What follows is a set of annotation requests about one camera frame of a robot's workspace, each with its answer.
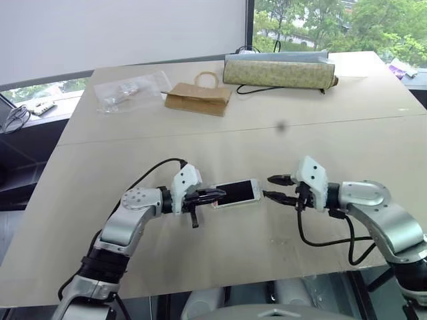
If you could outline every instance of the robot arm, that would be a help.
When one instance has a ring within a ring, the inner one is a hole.
[[[278,203],[299,210],[313,207],[323,212],[327,209],[332,217],[351,215],[359,220],[393,269],[408,301],[406,308],[423,312],[427,307],[427,239],[415,218],[393,202],[385,186],[366,180],[329,183],[326,170],[310,157],[301,161],[293,175],[275,175],[268,180],[297,186],[298,198],[264,192]]]
[[[184,210],[191,212],[193,227],[197,227],[195,207],[225,195],[219,189],[193,192],[200,183],[199,171],[187,164],[173,179],[171,192],[165,187],[138,186],[126,191],[119,207],[81,260],[82,265],[64,290],[52,320],[115,319],[115,311],[107,303],[117,297],[120,279],[147,222],[162,213],[180,214]]]

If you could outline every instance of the white wall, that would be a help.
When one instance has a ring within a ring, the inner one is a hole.
[[[0,85],[229,53],[246,0],[2,0]]]

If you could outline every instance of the brown paper bag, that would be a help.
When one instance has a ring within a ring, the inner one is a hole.
[[[215,77],[215,88],[199,86],[201,75]],[[167,93],[165,106],[172,109],[224,116],[228,100],[232,92],[227,88],[218,88],[218,77],[215,73],[204,71],[195,79],[195,85],[178,83]]]

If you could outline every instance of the plastic bag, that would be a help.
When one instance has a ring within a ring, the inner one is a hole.
[[[171,90],[163,71],[150,75],[95,85],[95,94],[101,103],[102,113],[121,113],[152,105],[165,99],[162,92]]]

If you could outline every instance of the white smartphone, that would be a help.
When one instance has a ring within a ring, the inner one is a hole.
[[[257,179],[220,183],[213,185],[212,188],[218,188],[227,193],[226,196],[212,203],[214,208],[249,203],[261,199],[261,191]]]

